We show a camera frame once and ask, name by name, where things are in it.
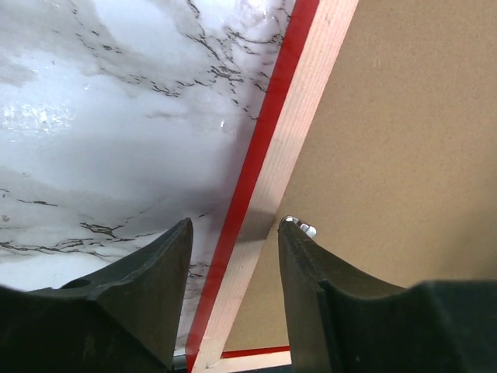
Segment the brown particle board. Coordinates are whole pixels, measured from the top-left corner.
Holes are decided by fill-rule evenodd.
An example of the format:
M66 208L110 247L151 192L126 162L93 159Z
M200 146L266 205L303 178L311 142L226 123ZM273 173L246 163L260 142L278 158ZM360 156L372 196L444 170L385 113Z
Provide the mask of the brown particle board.
M497 2L362 0L277 215L383 280L497 277ZM287 345L276 224L224 350Z

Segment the red edge strip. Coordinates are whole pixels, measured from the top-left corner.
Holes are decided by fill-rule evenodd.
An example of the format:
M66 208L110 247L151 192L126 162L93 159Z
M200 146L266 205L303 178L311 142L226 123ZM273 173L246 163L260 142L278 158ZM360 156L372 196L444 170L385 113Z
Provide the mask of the red edge strip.
M256 348L253 350L225 351L223 352L221 357L223 359L232 359L233 357L274 354L276 352L286 352L286 351L290 351L290 346Z
M297 0L295 2L286 36L283 39L273 76L269 82L266 98L262 104L242 172L238 178L235 193L214 252L202 296L193 319L192 329L186 341L186 362L189 371L192 370L198 355L200 342L207 328L214 301L235 247L255 183L259 177L276 123L287 98L288 89L294 77L295 69L304 49L318 5L319 0Z

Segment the wooden board edge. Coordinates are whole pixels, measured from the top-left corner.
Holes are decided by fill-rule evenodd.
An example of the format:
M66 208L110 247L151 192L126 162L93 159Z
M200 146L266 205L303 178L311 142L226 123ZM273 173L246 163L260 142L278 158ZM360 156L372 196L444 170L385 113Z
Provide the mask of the wooden board edge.
M253 371L255 369L281 367L290 364L290 352L283 351L272 354L222 358L213 367L206 369L205 372L235 373L237 371Z
M358 0L321 0L231 254L193 373L212 372L249 285Z

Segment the marble-pattern laminate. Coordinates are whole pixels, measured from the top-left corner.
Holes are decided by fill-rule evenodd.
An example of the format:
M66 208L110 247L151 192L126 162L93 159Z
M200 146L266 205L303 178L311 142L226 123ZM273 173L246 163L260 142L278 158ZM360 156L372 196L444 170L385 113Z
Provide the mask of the marble-pattern laminate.
M184 217L184 347L294 0L2 0L0 283L62 284Z

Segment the metal screw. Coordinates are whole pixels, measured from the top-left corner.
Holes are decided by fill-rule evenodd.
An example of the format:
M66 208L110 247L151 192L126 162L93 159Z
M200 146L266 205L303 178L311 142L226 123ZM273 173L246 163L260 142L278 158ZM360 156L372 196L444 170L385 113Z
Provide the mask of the metal screw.
M304 223L303 221L299 220L298 218L295 218L294 216L287 215L282 219L282 221L291 221L292 223L296 224L298 228L304 231L312 239L318 234L318 231L316 230L315 227L307 223Z

